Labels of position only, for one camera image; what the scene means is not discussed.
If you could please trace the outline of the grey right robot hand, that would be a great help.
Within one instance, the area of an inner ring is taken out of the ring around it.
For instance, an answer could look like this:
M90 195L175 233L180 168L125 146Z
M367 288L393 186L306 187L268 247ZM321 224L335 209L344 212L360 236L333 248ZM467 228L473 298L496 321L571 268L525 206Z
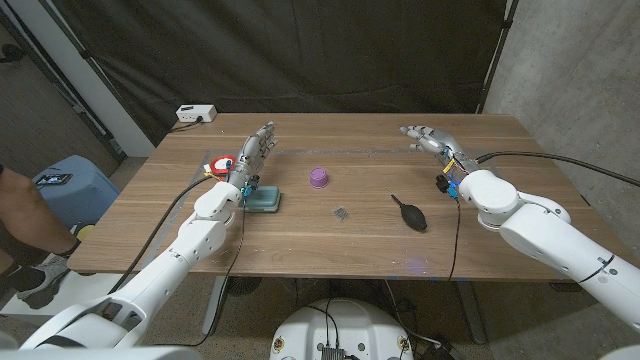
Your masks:
M478 163L469 158L462 147L447 132L423 125L402 126L400 132L414 143L410 149L434 155L448 172L457 167L463 173L471 173L480 169Z

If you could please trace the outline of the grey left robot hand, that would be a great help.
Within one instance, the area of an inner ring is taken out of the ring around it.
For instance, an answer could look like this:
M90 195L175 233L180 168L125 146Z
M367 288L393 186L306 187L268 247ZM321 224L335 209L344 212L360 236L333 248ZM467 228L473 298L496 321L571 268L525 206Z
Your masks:
M228 182L242 189L251 177L260 173L265 159L276 144L274 123L268 122L247 138L236 157Z

